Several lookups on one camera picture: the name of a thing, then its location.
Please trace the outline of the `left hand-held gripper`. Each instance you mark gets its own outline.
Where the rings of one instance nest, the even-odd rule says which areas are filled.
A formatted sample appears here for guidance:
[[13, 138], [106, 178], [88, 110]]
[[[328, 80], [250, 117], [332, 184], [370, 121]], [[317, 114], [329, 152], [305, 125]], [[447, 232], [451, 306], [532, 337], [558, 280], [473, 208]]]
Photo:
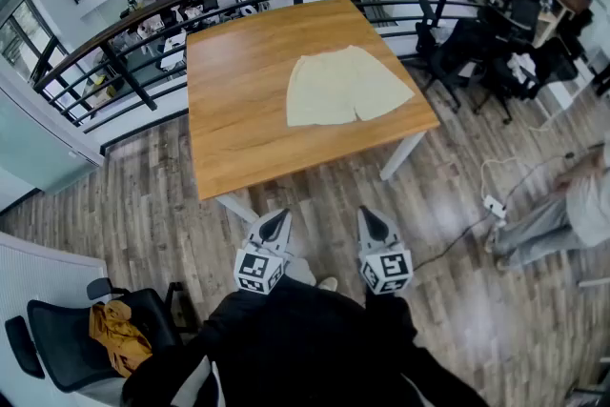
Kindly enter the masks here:
[[236, 286], [246, 292], [268, 295], [285, 274], [292, 229], [289, 209], [271, 211], [252, 225], [234, 264]]

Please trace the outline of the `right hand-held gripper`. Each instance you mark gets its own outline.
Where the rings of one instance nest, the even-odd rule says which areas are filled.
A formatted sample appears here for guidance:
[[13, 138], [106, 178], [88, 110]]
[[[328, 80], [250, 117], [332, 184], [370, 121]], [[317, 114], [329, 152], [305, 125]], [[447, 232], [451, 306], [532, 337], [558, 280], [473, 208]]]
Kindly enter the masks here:
[[361, 205], [356, 213], [360, 274], [374, 295], [402, 291], [414, 276], [411, 252], [405, 248], [396, 223], [381, 211]]

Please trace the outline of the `cream cloth shorts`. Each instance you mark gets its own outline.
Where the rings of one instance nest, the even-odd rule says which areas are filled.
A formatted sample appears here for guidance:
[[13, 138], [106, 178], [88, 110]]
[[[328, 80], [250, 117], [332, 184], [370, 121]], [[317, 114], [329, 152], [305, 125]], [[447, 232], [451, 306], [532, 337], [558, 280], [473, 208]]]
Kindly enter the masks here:
[[415, 96], [392, 71], [366, 50], [302, 56], [286, 94], [290, 127], [369, 121], [394, 111]]

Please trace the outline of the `person's right forearm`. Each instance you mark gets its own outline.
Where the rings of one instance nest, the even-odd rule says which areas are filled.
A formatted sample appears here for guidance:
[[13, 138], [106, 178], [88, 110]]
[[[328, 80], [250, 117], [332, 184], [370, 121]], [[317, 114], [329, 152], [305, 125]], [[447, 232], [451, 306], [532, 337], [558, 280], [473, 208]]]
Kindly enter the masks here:
[[407, 301], [394, 294], [366, 292], [369, 329], [383, 356], [396, 363], [422, 362], [428, 351], [418, 342], [418, 331]]

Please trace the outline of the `person's left forearm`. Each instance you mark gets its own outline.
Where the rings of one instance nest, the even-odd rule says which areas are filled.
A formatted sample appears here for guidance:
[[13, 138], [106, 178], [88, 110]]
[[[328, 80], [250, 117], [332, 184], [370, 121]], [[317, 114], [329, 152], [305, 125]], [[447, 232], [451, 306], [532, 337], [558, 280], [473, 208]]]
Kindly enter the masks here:
[[187, 346], [211, 357], [217, 356], [262, 311], [270, 298], [270, 295], [243, 290], [230, 293], [204, 321]]

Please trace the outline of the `white table leg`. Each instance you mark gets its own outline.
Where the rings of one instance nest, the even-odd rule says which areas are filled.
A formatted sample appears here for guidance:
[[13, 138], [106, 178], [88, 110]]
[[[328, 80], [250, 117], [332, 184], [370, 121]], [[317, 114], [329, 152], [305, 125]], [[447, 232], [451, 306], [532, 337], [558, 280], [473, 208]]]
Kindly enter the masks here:
[[215, 200], [250, 224], [255, 223], [259, 218], [258, 213], [255, 212], [245, 200], [236, 196], [234, 193], [219, 195]]
[[396, 147], [386, 164], [380, 171], [380, 179], [387, 181], [397, 171], [400, 165], [407, 159], [417, 144], [421, 141], [425, 132], [418, 132], [404, 138]]

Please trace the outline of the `white power strip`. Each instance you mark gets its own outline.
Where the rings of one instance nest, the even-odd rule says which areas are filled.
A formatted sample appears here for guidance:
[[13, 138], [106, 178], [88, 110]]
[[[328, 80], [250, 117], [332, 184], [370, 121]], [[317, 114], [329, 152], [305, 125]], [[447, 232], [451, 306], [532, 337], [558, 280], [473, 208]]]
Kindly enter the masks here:
[[504, 219], [506, 216], [506, 205], [490, 194], [483, 197], [483, 207], [498, 219]]

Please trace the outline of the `person's black clothed body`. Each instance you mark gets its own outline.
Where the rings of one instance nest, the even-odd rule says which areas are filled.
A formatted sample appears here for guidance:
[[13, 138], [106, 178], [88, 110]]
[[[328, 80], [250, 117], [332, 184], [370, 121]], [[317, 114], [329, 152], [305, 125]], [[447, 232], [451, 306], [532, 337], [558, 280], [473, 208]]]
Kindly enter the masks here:
[[121, 407], [489, 407], [428, 351], [383, 356], [365, 301], [282, 277], [262, 311], [215, 356], [186, 345], [145, 360]]

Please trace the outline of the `orange jacket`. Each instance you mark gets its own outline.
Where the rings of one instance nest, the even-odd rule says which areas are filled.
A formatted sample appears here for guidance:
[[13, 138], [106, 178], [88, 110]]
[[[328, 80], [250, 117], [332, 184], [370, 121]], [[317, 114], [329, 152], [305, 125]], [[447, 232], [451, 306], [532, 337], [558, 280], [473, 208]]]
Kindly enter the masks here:
[[89, 336], [106, 349], [111, 366], [122, 377], [131, 376], [153, 355], [150, 342], [131, 319], [132, 309], [118, 299], [90, 308]]

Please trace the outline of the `black office chair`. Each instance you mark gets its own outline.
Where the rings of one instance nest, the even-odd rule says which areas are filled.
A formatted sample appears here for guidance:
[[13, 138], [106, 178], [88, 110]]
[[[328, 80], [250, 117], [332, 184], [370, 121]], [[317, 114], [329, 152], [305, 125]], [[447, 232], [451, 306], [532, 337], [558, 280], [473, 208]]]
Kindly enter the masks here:
[[[176, 326], [173, 319], [173, 296], [184, 291], [182, 283], [172, 282], [165, 297], [151, 288], [130, 292], [113, 286], [106, 277], [87, 286], [88, 298], [96, 301], [93, 305], [118, 299], [132, 309], [131, 323], [150, 342], [153, 354], [180, 345], [182, 333], [195, 332], [194, 327]], [[106, 349], [89, 336], [91, 307], [66, 308], [32, 299], [25, 317], [6, 320], [10, 348], [22, 371], [36, 378], [49, 377], [64, 393], [121, 377]]]
[[510, 18], [520, 25], [522, 37], [529, 42], [535, 38], [541, 0], [509, 0]]
[[529, 75], [523, 83], [520, 83], [507, 67], [507, 61], [512, 53], [495, 57], [486, 63], [484, 73], [479, 80], [486, 93], [473, 107], [473, 113], [479, 114], [482, 107], [495, 97], [504, 109], [505, 117], [502, 122], [505, 125], [513, 121], [508, 108], [510, 99], [534, 100], [545, 86], [573, 80], [578, 75], [569, 50], [558, 37], [548, 39], [538, 48], [527, 45], [516, 52], [528, 53], [536, 64], [536, 74]]
[[461, 107], [455, 87], [466, 88], [469, 81], [459, 75], [470, 62], [482, 62], [497, 46], [497, 32], [488, 23], [477, 18], [458, 19], [449, 37], [439, 43], [433, 36], [433, 13], [428, 0], [418, 0], [423, 12], [422, 19], [416, 23], [416, 51], [426, 63], [431, 79], [425, 86], [427, 92], [438, 81], [449, 93], [455, 104], [453, 112]]

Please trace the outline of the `cardboard box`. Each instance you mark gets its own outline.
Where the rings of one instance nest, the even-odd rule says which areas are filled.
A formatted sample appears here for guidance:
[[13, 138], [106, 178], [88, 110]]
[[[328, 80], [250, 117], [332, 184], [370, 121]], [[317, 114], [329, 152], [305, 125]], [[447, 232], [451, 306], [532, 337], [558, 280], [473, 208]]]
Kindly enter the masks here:
[[109, 102], [112, 102], [112, 100], [115, 98], [115, 96], [116, 96], [116, 89], [112, 85], [109, 85], [108, 87], [105, 87], [104, 89], [100, 90], [99, 92], [93, 93], [88, 98], [88, 104], [91, 105], [93, 108], [99, 108]]

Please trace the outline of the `white cabinet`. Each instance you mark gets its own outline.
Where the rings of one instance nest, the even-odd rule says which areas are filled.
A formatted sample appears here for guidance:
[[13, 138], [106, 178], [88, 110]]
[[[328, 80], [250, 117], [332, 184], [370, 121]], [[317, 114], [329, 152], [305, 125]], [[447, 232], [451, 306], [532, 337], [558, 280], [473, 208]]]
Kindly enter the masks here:
[[0, 232], [0, 394], [13, 407], [118, 407], [122, 379], [102, 380], [82, 393], [62, 393], [49, 378], [25, 374], [10, 349], [5, 321], [27, 315], [32, 299], [89, 308], [86, 286], [107, 275], [106, 262], [43, 247]]

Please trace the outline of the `white cloth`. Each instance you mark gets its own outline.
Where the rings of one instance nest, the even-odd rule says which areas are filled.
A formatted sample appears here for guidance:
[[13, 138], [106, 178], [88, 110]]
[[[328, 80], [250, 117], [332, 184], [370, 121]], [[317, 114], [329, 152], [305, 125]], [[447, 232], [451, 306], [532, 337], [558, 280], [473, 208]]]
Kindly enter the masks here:
[[536, 64], [528, 53], [512, 53], [507, 61], [507, 67], [520, 83], [523, 83], [529, 75], [536, 74]]

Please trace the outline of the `frosted glass partition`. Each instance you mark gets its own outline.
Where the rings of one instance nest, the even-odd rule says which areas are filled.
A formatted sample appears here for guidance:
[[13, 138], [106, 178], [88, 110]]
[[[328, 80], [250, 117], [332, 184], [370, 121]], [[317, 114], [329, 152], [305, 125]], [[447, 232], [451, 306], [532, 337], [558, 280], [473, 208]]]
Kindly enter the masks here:
[[103, 164], [84, 135], [0, 73], [1, 169], [44, 193], [58, 193]]

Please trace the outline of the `large window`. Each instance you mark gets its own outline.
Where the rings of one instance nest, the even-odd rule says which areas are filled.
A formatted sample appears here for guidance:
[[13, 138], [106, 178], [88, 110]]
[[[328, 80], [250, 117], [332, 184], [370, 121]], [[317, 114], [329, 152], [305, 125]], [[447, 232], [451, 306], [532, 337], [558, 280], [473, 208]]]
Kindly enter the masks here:
[[23, 0], [0, 27], [0, 55], [31, 86], [36, 67], [55, 40], [42, 75], [56, 67], [68, 54], [32, 0]]

